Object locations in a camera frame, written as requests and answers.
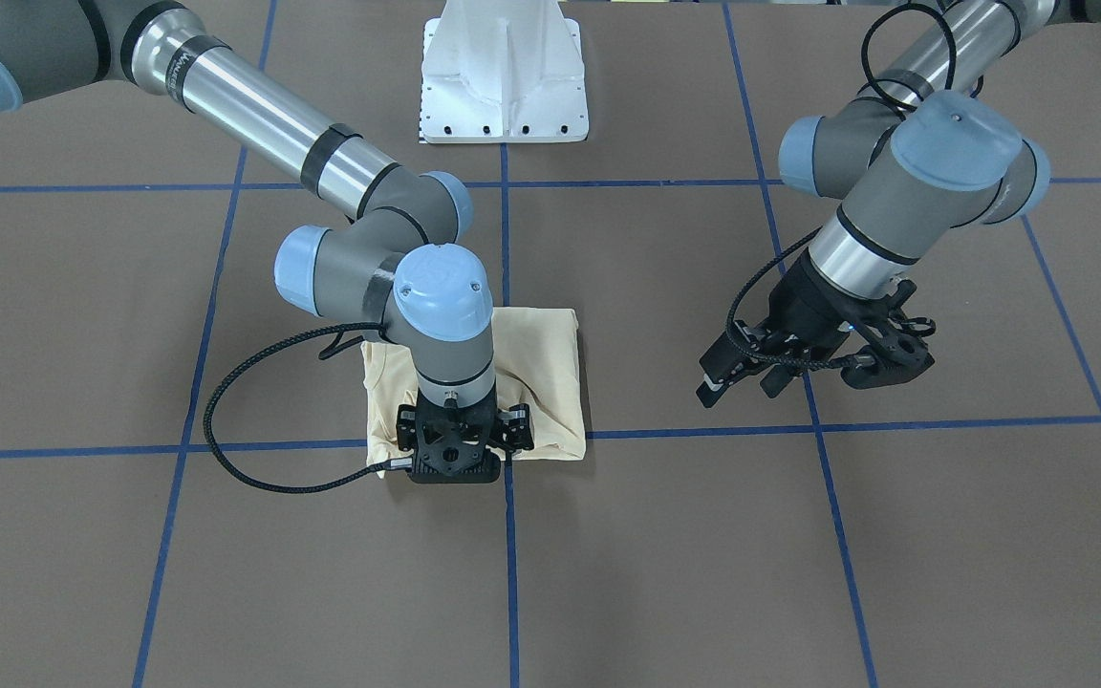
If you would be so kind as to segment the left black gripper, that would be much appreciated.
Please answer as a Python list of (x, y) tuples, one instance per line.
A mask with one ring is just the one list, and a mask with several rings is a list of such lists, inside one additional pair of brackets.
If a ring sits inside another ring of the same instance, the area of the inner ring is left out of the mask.
[[(704, 408), (713, 408), (729, 387), (746, 376), (766, 373), (760, 387), (768, 398), (777, 398), (791, 382), (808, 371), (851, 369), (865, 340), (844, 321), (835, 301), (848, 295), (833, 287), (811, 258), (803, 254), (783, 275), (768, 296), (768, 317), (761, 327), (735, 321), (726, 326), (700, 358), (704, 383), (696, 397)], [(761, 360), (744, 354), (761, 347)]]

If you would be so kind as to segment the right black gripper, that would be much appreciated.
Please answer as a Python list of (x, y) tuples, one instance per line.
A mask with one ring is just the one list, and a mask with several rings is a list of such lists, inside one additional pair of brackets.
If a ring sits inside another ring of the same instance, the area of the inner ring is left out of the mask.
[(531, 409), (517, 404), (502, 409), (494, 395), (459, 408), (454, 398), (445, 405), (418, 395), (414, 405), (397, 409), (397, 448), (416, 450), (434, 441), (480, 444), (504, 454), (521, 454), (534, 448)]

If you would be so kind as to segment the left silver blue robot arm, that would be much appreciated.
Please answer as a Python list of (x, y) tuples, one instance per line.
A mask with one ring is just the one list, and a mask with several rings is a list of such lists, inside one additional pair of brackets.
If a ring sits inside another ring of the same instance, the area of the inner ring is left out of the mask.
[(915, 292), (908, 270), (953, 227), (1012, 221), (1046, 195), (1042, 145), (978, 94), (984, 73), (1043, 28), (1101, 23), (1101, 1), (908, 3), (877, 25), (912, 11), (933, 28), (886, 69), (862, 57), (853, 100), (783, 136), (781, 181), (837, 209), (784, 251), (792, 265), (761, 323), (737, 318), (746, 290), (731, 302), (701, 357), (706, 408), (748, 376), (770, 398), (811, 371), (837, 370), (855, 389), (920, 376), (934, 365), (936, 326), (903, 310)]

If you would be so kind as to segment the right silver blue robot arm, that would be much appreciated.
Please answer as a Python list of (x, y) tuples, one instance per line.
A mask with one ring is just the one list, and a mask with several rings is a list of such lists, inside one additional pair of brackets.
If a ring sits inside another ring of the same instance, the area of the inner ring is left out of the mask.
[[(183, 2), (390, 156), (473, 186), (464, 243), (498, 305), (498, 151), (415, 143), (415, 31), (437, 8)], [(201, 445), (203, 402), (232, 365), (325, 325), (272, 285), (272, 256), (302, 223), (346, 222), (167, 96), (108, 81), (0, 114), (1, 461)], [(316, 352), (299, 345), (233, 384), (215, 414), (219, 440), (362, 447), (361, 356)]]

